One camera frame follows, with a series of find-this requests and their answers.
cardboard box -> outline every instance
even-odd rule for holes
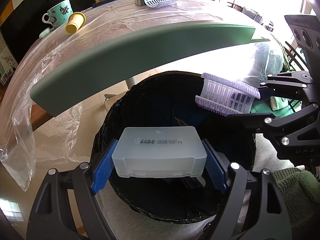
[[[134,3],[135,3],[136,5],[146,5],[146,4],[144,3],[144,0],[134,0]]]

black monitor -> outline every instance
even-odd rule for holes
[[[63,0],[23,0],[0,26],[9,50],[18,63],[39,38],[39,34],[51,25],[42,22],[42,16]],[[92,6],[95,0],[70,0],[74,12]]]

green cloth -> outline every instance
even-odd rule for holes
[[[292,235],[308,225],[320,204],[320,184],[309,171],[288,168],[272,173],[287,206]]]

transparent plastic sheet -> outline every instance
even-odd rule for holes
[[[210,73],[228,80],[240,80],[259,87],[268,74],[282,70],[282,50],[274,39],[208,51],[163,65],[162,70]]]
[[[250,58],[251,62],[263,60],[265,63],[258,64],[257,69],[253,64],[244,65],[243,71],[232,64],[233,69],[239,74],[236,78],[248,79],[247,82],[251,82],[250,78],[252,78],[252,80],[255,80],[255,84],[258,84],[259,81],[266,79],[268,73],[279,72],[282,67],[280,62],[283,60],[283,54],[277,52],[280,47],[263,26],[239,11],[211,0],[178,0],[175,5],[158,9],[137,6],[134,0],[118,0],[97,8],[89,8],[83,13],[86,15],[86,23],[74,35],[66,34],[64,31],[65,24],[63,24],[44,39],[37,40],[32,45],[14,73],[0,107],[0,160],[24,190],[28,188],[35,172],[36,160],[56,159],[59,162],[64,159],[66,161],[76,161],[72,157],[72,145],[76,139],[77,122],[81,112],[80,106],[74,106],[69,110],[69,113],[63,113],[66,114],[66,119],[62,118],[65,121],[60,122],[55,119],[56,121],[46,124],[48,125],[47,128],[41,128],[40,130],[43,131],[44,129],[45,134],[48,135],[50,135],[52,129],[59,131],[62,128],[64,131],[55,134],[55,136],[60,137],[57,146],[59,156],[56,156],[57,153],[53,154],[53,148],[37,145],[42,153],[36,157],[36,142],[30,123],[31,106],[34,104],[29,96],[30,89],[39,79],[61,63],[92,46],[132,31],[156,25],[212,20],[254,26],[257,38],[270,39],[269,42],[263,43],[265,45],[248,44],[247,49],[254,50],[249,52],[249,54],[254,55]],[[259,56],[260,53],[258,53],[255,56],[255,52],[258,50],[263,50],[263,55]],[[218,55],[217,60],[221,60],[224,64],[231,58],[230,56],[221,57],[221,54],[217,51],[215,53]],[[218,64],[216,58],[212,59],[212,57],[209,63],[212,65]],[[65,137],[66,133],[70,137],[69,140],[64,141],[62,137]]]

yellow cup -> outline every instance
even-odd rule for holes
[[[85,23],[85,15],[82,12],[75,12],[70,15],[66,25],[66,33],[72,35],[76,33]]]

